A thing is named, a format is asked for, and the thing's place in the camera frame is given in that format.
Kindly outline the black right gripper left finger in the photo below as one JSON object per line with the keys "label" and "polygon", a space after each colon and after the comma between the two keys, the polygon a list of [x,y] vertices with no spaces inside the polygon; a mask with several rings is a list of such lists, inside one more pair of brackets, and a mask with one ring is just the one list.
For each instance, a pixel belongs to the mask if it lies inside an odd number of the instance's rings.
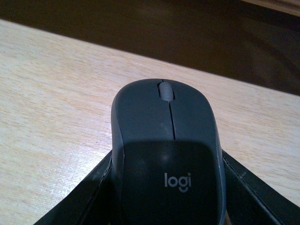
{"label": "black right gripper left finger", "polygon": [[115,190],[115,165],[122,153],[110,151],[95,168],[50,211],[37,225],[108,225],[118,224],[120,200]]}

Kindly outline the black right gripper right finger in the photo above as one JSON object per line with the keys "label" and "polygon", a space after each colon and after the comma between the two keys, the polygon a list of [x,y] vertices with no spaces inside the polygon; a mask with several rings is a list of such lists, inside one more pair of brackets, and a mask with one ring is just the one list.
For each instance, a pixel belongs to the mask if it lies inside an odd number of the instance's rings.
{"label": "black right gripper right finger", "polygon": [[232,225],[298,225],[300,208],[225,151],[226,207]]}

